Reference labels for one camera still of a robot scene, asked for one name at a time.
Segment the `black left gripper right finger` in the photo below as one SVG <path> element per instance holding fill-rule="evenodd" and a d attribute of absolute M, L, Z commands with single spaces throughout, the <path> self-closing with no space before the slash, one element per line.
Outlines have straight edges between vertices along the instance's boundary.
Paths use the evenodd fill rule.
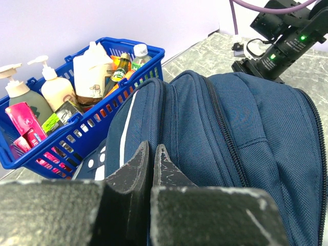
<path fill-rule="evenodd" d="M 198 187 L 157 146 L 151 189 L 153 245 L 288 245 L 272 197 L 260 189 Z"/>

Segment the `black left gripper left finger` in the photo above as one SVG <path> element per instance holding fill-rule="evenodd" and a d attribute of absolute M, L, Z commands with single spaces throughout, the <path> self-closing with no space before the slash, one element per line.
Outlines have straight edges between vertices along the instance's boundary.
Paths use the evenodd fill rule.
<path fill-rule="evenodd" d="M 103 181 L 1 182 L 1 245 L 146 245 L 149 144 Z"/>

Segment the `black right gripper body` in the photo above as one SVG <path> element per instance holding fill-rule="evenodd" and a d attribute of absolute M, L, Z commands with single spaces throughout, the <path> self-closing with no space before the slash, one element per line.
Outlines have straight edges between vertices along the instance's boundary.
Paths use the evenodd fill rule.
<path fill-rule="evenodd" d="M 259 11 L 251 27 L 265 39 L 268 49 L 261 55 L 235 61 L 232 69 L 252 76 L 282 82 L 279 76 L 316 43 L 324 43 L 327 34 L 327 1 L 284 13 L 301 4 L 296 1 L 268 1 L 275 13 Z"/>

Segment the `navy blue student backpack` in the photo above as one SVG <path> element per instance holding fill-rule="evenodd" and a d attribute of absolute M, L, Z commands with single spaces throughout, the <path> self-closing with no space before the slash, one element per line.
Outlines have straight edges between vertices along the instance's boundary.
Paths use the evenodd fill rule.
<path fill-rule="evenodd" d="M 318 110 L 302 90 L 245 73 L 152 78 L 119 107 L 106 139 L 75 172 L 102 180 L 147 141 L 163 144 L 198 186 L 259 188 L 275 200 L 291 245 L 322 245 L 327 163 Z"/>

